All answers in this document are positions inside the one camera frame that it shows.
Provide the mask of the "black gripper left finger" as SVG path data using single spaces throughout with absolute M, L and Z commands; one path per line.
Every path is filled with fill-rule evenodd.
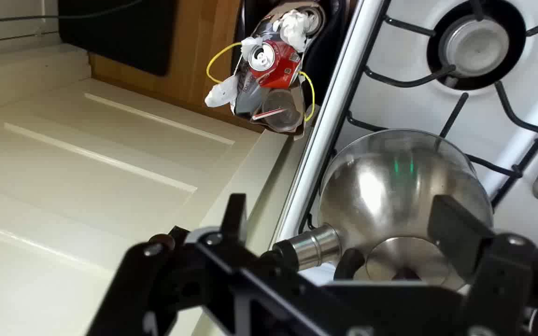
M 245 208 L 247 196 L 232 195 L 217 230 L 174 226 L 131 247 L 86 336 L 169 336 L 189 308 L 204 308 L 230 336 L 296 336 L 251 279 L 266 265 L 245 249 Z

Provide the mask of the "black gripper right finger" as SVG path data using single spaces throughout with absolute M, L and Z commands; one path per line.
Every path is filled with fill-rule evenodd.
M 458 329 L 466 336 L 538 336 L 538 247 L 496 234 L 453 196 L 436 196 L 428 234 L 469 284 Z

